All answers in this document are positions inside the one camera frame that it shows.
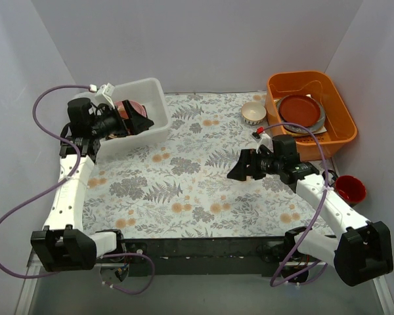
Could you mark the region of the pink round plate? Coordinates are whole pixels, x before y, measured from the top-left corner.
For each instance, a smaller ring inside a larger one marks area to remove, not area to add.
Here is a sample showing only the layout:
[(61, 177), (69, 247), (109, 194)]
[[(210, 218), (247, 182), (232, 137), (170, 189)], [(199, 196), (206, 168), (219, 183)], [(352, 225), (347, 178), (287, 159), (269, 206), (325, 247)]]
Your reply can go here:
[[(129, 102), (137, 113), (145, 117), (147, 116), (146, 108), (143, 105), (139, 104), (138, 102), (135, 102), (134, 100), (130, 100)], [(114, 104), (118, 107), (119, 104), (122, 104), (122, 101), (115, 102)]]

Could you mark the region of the small red round plate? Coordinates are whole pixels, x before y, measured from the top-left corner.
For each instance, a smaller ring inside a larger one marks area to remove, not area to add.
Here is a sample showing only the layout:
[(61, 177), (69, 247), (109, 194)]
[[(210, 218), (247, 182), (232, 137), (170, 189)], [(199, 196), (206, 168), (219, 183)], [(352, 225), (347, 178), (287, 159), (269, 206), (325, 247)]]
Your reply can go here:
[(118, 105), (118, 112), (119, 112), (120, 117), (121, 117), (122, 119), (128, 119), (128, 118), (129, 118), (129, 116), (128, 116), (128, 114), (127, 114), (127, 111), (125, 110), (123, 104), (119, 104), (119, 105)]

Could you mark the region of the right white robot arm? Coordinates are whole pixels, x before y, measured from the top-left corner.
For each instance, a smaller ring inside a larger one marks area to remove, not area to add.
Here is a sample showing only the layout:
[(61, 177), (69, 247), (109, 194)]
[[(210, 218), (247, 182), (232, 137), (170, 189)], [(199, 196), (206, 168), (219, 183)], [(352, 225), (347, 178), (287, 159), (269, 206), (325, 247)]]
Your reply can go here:
[(334, 233), (333, 238), (303, 226), (287, 231), (285, 258), (298, 261), (305, 255), (334, 267), (340, 279), (356, 286), (393, 271), (393, 253), (389, 228), (357, 213), (327, 183), (318, 169), (302, 162), (296, 142), (289, 135), (272, 138), (273, 147), (260, 144), (256, 149), (243, 149), (228, 179), (245, 181), (279, 176), (299, 197), (316, 210)]

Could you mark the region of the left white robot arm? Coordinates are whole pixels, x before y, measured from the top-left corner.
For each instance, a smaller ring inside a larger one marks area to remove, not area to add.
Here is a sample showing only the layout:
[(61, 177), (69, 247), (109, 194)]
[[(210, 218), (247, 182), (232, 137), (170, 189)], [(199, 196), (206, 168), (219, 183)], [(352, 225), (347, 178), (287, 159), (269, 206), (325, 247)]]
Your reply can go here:
[(132, 135), (153, 122), (138, 113), (130, 101), (122, 101), (126, 117), (108, 96), (95, 106), (89, 98), (68, 103), (69, 123), (60, 135), (60, 177), (62, 185), (43, 228), (32, 232), (31, 245), (48, 272), (90, 270), (97, 259), (106, 256), (118, 263), (127, 253), (123, 234), (117, 229), (84, 234), (82, 212), (88, 181), (95, 166), (102, 139)]

